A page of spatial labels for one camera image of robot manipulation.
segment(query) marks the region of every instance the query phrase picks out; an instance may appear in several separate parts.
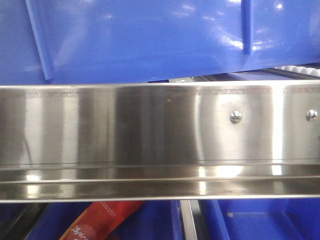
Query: stainless steel shelf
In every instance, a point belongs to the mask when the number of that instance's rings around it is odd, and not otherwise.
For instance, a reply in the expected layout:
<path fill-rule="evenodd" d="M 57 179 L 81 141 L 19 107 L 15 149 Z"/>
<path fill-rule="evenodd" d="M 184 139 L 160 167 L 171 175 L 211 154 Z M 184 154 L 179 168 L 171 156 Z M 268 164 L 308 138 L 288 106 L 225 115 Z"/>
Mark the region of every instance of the stainless steel shelf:
<path fill-rule="evenodd" d="M 318 197 L 311 110 L 319 80 L 2 86 L 0 202 Z"/>

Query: blue plastic bin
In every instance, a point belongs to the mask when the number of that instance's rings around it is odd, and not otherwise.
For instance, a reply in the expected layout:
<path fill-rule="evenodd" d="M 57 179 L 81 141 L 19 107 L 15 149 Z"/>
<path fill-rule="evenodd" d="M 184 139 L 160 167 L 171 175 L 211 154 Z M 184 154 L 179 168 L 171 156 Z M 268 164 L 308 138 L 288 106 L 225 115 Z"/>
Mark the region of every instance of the blue plastic bin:
<path fill-rule="evenodd" d="M 211 240 L 319 240 L 320 199 L 201 202 Z"/>
<path fill-rule="evenodd" d="M 57 240 L 89 202 L 51 203 L 27 240 Z M 182 240 L 179 201 L 147 201 L 116 228 L 109 239 Z"/>
<path fill-rule="evenodd" d="M 320 62 L 318 0 L 7 0 L 0 85 L 136 83 Z"/>

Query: metal bar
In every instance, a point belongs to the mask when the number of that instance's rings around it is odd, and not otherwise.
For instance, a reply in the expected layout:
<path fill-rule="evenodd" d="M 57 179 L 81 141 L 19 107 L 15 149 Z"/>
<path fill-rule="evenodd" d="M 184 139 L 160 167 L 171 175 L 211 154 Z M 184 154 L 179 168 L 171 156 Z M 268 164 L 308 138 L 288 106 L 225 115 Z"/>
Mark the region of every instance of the metal bar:
<path fill-rule="evenodd" d="M 181 200 L 180 207 L 185 240 L 198 240 L 190 200 Z"/>
<path fill-rule="evenodd" d="M 318 80 L 1 86 L 0 202 L 320 196 L 319 93 Z"/>

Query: red packaging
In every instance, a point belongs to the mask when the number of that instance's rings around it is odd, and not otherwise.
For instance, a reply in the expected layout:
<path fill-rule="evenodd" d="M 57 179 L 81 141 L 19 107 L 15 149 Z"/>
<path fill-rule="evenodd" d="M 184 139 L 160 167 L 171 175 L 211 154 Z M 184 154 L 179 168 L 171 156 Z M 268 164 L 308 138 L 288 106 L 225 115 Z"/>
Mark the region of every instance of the red packaging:
<path fill-rule="evenodd" d="M 92 203 L 59 240 L 105 240 L 143 201 L 97 201 Z"/>

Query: blue plastic surface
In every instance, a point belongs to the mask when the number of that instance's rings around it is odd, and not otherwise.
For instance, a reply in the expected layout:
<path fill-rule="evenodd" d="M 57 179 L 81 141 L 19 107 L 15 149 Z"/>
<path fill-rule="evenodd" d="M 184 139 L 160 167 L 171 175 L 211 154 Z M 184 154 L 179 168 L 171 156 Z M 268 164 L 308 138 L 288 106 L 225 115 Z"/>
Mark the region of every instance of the blue plastic surface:
<path fill-rule="evenodd" d="M 150 82 L 320 62 L 318 0 L 0 3 L 2 85 Z"/>
<path fill-rule="evenodd" d="M 182 240 L 179 201 L 147 201 L 110 235 L 119 240 Z M 51 203 L 27 240 L 57 240 L 90 203 Z"/>
<path fill-rule="evenodd" d="M 320 199 L 204 200 L 211 240 L 318 240 Z"/>

